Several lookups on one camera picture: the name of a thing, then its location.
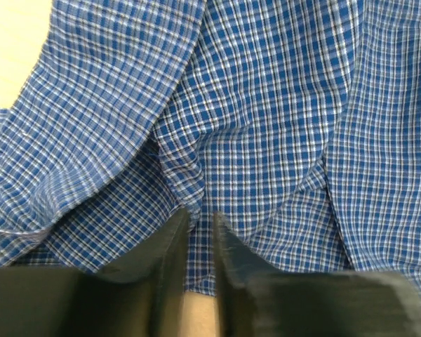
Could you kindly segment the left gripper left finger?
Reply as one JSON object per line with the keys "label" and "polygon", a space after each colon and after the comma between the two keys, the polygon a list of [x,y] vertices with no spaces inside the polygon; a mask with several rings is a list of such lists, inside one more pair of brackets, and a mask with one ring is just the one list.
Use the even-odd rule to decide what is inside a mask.
{"label": "left gripper left finger", "polygon": [[55,266],[0,267],[0,336],[176,336],[189,216],[95,274]]}

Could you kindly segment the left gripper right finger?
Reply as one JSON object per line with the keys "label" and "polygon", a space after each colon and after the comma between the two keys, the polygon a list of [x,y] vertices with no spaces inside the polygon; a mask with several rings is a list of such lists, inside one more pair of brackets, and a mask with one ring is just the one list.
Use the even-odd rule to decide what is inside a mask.
{"label": "left gripper right finger", "polygon": [[393,272],[285,273],[213,216],[221,336],[419,336],[421,300]]}

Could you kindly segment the blue checkered shirt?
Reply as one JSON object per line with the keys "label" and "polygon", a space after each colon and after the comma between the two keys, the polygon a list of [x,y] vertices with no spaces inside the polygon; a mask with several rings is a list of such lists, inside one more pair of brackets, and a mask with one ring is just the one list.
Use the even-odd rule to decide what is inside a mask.
{"label": "blue checkered shirt", "polygon": [[287,272],[421,293],[421,1],[54,1],[0,110],[0,266],[96,272],[178,208]]}

